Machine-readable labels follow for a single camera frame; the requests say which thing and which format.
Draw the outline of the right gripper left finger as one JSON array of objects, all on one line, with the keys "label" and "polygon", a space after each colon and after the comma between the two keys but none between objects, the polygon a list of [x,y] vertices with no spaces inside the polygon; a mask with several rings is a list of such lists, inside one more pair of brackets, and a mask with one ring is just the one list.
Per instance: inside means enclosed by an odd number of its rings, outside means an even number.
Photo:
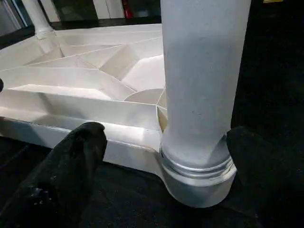
[{"label": "right gripper left finger", "polygon": [[105,127],[72,130],[19,185],[0,212],[2,228],[76,228],[103,162]]}]

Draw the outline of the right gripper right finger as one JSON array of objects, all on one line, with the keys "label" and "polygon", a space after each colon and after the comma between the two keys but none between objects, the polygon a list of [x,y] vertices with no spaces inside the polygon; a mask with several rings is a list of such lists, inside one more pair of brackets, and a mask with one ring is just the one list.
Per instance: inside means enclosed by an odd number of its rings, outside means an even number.
[{"label": "right gripper right finger", "polygon": [[265,228],[304,226],[304,153],[279,148],[245,127],[227,133],[239,178]]}]

